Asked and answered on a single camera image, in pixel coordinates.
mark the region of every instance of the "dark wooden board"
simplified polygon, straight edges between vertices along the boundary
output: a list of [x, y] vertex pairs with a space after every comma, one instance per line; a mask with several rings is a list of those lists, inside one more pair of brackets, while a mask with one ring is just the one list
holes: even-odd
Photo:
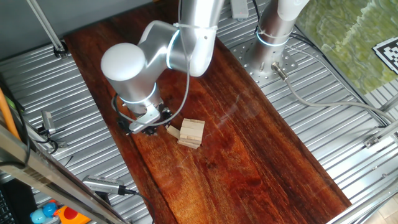
[[[174, 7], [148, 4], [65, 37], [139, 191], [155, 205], [156, 223], [326, 223], [350, 206], [219, 40], [208, 71], [190, 79], [187, 103], [172, 121], [176, 128], [183, 118], [206, 121], [201, 147], [177, 144], [163, 127], [157, 136], [119, 129], [101, 57], [114, 44], [138, 43], [155, 19], [176, 22]], [[167, 70], [159, 78], [172, 111], [182, 102], [185, 77]]]

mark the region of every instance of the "metal frame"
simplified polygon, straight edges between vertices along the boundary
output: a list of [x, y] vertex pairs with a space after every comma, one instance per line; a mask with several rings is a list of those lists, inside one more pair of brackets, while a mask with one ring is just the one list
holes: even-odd
[[[7, 160], [10, 157], [18, 161], [25, 159], [26, 145], [3, 126], [0, 126], [0, 142], [1, 160], [5, 157]], [[40, 148], [37, 152], [31, 151], [25, 169], [14, 166], [4, 166], [1, 169], [97, 223], [128, 223], [110, 205]]]
[[58, 38], [55, 31], [52, 29], [52, 26], [51, 26], [49, 20], [47, 20], [43, 10], [40, 8], [37, 1], [36, 0], [26, 0], [26, 1], [28, 2], [30, 8], [32, 9], [32, 11], [36, 15], [37, 19], [41, 23], [44, 31], [49, 36], [51, 42], [53, 43], [53, 45], [55, 47], [55, 50], [57, 52], [59, 52], [61, 59], [62, 60], [67, 59], [68, 58], [67, 51], [63, 48], [61, 40]]
[[354, 223], [365, 214], [378, 209], [387, 200], [391, 199], [398, 193], [398, 177], [396, 177], [390, 184], [385, 184], [380, 187], [381, 190], [375, 190], [362, 200], [352, 204], [345, 211], [339, 214], [327, 224], [349, 224]]

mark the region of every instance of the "black cable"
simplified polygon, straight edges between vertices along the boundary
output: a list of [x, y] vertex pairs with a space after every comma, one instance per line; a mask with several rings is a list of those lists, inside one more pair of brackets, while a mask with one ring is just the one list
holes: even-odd
[[300, 37], [296, 36], [296, 34], [291, 33], [290, 36], [292, 38], [295, 38], [301, 42], [304, 42], [306, 44], [308, 44], [309, 46], [313, 47], [313, 48], [317, 48], [317, 46], [315, 46], [313, 43], [311, 43], [309, 40], [305, 40], [305, 39], [301, 39]]
[[258, 18], [259, 21], [260, 21], [260, 12], [259, 12], [259, 8], [258, 8], [258, 6], [257, 6], [256, 0], [253, 0], [253, 4], [254, 4], [254, 8], [255, 8], [256, 13], [257, 13], [257, 18]]
[[[11, 90], [2, 82], [0, 82], [0, 87], [2, 89], [5, 89], [9, 93], [11, 92]], [[20, 136], [21, 136], [21, 139], [23, 139], [25, 137], [25, 142], [24, 143], [26, 144], [26, 158], [25, 158], [25, 161], [24, 161], [23, 168], [26, 168], [27, 167], [27, 163], [29, 162], [29, 158], [30, 158], [30, 137], [29, 137], [29, 134], [27, 132], [26, 122], [25, 122], [24, 116], [22, 115], [23, 108], [21, 108], [21, 105], [19, 103], [16, 103], [17, 100], [14, 98], [13, 95], [9, 95], [9, 99], [15, 104], [16, 110], [17, 110], [18, 115], [19, 115], [19, 119], [21, 119], [21, 123], [22, 123], [22, 132], [23, 133], [20, 134]], [[0, 162], [0, 167], [1, 166], [9, 166], [9, 165], [16, 166], [16, 164], [18, 164], [18, 166], [21, 166], [20, 162], [15, 163], [15, 162], [11, 162], [10, 161], [10, 162]]]
[[49, 138], [48, 136], [47, 136], [46, 141], [36, 141], [36, 142], [40, 143], [40, 144], [45, 144], [45, 143], [51, 142], [54, 146], [54, 150], [52, 152], [50, 152], [50, 154], [54, 154], [58, 150], [58, 143], [56, 141], [54, 141], [53, 139]]
[[54, 154], [58, 150], [58, 143], [52, 139], [50, 139], [50, 142], [54, 144], [54, 150], [50, 154]]
[[68, 160], [68, 162], [67, 162], [65, 165], [63, 165], [63, 166], [66, 167], [66, 166], [68, 165], [68, 163], [69, 163], [72, 159], [73, 159], [73, 155], [70, 157], [70, 159]]
[[[258, 21], [260, 22], [260, 12], [259, 12], [259, 8], [258, 8], [258, 6], [257, 6], [256, 0], [253, 0], [253, 4], [254, 4], [254, 8], [255, 8], [255, 10], [256, 10], [256, 14], [257, 14]], [[257, 23], [256, 29], [254, 30], [254, 35], [256, 34], [258, 28], [259, 28], [259, 25], [258, 25], [258, 23]]]
[[152, 209], [153, 214], [154, 214], [153, 219], [152, 219], [152, 224], [154, 224], [154, 223], [155, 223], [155, 219], [156, 219], [155, 208], [154, 208], [153, 204], [150, 202], [150, 200], [149, 200], [147, 197], [143, 196], [142, 194], [136, 192], [135, 190], [128, 190], [128, 189], [126, 189], [126, 190], [124, 191], [124, 193], [126, 193], [126, 194], [132, 194], [132, 195], [138, 195], [138, 196], [142, 197], [145, 201], [148, 202], [148, 204], [149, 204], [149, 206], [150, 206], [150, 209]]

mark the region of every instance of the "metal clamp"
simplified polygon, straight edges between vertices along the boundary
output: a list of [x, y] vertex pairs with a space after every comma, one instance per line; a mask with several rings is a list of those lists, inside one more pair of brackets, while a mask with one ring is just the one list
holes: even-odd
[[142, 124], [133, 122], [129, 125], [129, 129], [133, 134], [137, 134], [146, 127], [145, 124], [151, 124], [158, 119], [160, 119], [160, 112], [153, 104], [149, 105], [147, 106], [147, 113], [136, 120]]
[[393, 134], [395, 137], [398, 137], [398, 134], [396, 134], [396, 132], [398, 132], [398, 120], [391, 123], [363, 143], [367, 148], [370, 148], [371, 146], [375, 145], [378, 142], [381, 142], [383, 139], [388, 138]]

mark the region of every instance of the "ribbed metal surface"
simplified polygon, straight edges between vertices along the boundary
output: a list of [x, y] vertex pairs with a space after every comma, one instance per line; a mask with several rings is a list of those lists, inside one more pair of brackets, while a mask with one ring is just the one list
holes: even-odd
[[[86, 175], [120, 178], [130, 189], [136, 185], [116, 147], [72, 57], [56, 58], [52, 46], [0, 62], [0, 73], [11, 91], [25, 107], [25, 117], [35, 127], [42, 124], [40, 111], [50, 111], [58, 129], [52, 139], [66, 141], [54, 157], [79, 179]], [[49, 198], [34, 191], [37, 203]], [[109, 197], [124, 218], [150, 223], [149, 212], [138, 196]]]
[[[260, 11], [266, 2], [268, 1], [257, 0]], [[228, 2], [223, 9], [218, 37], [231, 51], [243, 43], [250, 46], [246, 43], [254, 38], [257, 16], [251, 0], [248, 0], [248, 8], [249, 18], [241, 22], [231, 18]], [[290, 39], [287, 44], [310, 54], [320, 55], [295, 39]], [[289, 74], [289, 77], [300, 96], [318, 103], [357, 101], [351, 93], [353, 91], [340, 82], [343, 79], [338, 75], [331, 74], [312, 57], [288, 50], [298, 64], [298, 70]], [[389, 90], [392, 94], [398, 92], [398, 82], [396, 84], [396, 89]], [[369, 149], [363, 144], [379, 131], [379, 123], [368, 111], [354, 106], [305, 106], [295, 99], [287, 85], [279, 78], [271, 77], [261, 81], [259, 85], [276, 110], [351, 202], [357, 202], [398, 175], [398, 146], [392, 138], [387, 138]], [[398, 118], [398, 111], [391, 113]]]
[[[393, 80], [365, 96], [375, 107], [380, 108], [396, 94], [398, 94], [398, 81]], [[388, 114], [393, 118], [398, 119], [398, 106], [391, 109]]]

